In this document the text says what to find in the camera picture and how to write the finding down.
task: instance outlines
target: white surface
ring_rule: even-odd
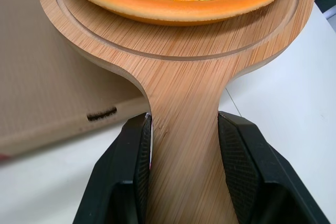
[[[332,223],[335,52],[336,34],[314,7],[303,32],[281,56],[228,86],[235,104],[225,90],[219,105],[259,126]],[[121,124],[0,165],[0,223],[72,223],[95,162],[120,130]]]
[[[298,38],[268,65],[227,86],[336,223],[336,33],[314,6]]]

